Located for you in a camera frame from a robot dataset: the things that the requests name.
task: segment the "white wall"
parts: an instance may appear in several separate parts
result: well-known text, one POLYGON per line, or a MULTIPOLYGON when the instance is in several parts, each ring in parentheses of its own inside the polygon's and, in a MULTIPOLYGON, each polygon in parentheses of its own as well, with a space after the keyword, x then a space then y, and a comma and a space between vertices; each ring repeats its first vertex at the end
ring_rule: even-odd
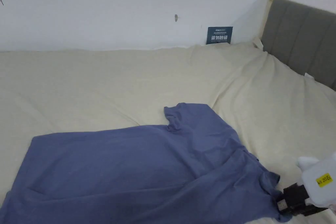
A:
MULTIPOLYGON (((295 0, 336 11, 335 0, 295 0)), ((266 0, 3 0, 0 51, 204 44, 209 26, 258 33, 266 0), (174 15, 181 18, 175 22, 174 15)))

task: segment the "blue t-shirt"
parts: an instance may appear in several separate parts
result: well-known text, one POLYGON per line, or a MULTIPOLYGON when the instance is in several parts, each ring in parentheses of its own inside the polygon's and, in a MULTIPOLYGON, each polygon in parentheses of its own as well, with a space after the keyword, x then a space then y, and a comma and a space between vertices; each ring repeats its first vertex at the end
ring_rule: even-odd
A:
POLYGON ((34 137, 0 209, 5 224, 280 222, 279 176, 205 104, 169 125, 34 137))

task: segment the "sign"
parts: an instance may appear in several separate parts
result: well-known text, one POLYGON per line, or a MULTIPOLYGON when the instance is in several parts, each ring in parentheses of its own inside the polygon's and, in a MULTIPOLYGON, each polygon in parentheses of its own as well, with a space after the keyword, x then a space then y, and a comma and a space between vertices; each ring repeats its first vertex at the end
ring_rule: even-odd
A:
POLYGON ((231 43, 232 26, 227 27, 208 27, 207 45, 214 43, 231 43))

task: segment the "mattress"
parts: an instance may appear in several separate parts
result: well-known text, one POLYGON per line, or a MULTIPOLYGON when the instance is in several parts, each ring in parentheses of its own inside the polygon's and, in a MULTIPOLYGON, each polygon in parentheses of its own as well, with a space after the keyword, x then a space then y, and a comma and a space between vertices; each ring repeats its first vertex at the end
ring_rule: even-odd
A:
MULTIPOLYGON (((323 158, 336 151, 336 93, 252 43, 3 52, 0 202, 33 136, 167 124, 163 107, 179 102, 208 104, 267 169, 281 175, 280 189, 299 178, 297 157, 323 158)), ((335 221, 324 211, 291 223, 335 221)))

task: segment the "gray upholstered headboard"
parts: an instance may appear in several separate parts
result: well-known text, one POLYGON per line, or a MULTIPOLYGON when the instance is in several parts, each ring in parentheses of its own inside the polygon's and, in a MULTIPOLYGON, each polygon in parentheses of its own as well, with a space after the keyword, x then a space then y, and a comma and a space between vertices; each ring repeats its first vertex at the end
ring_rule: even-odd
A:
POLYGON ((336 90, 336 14, 273 0, 262 35, 264 50, 299 74, 336 90))

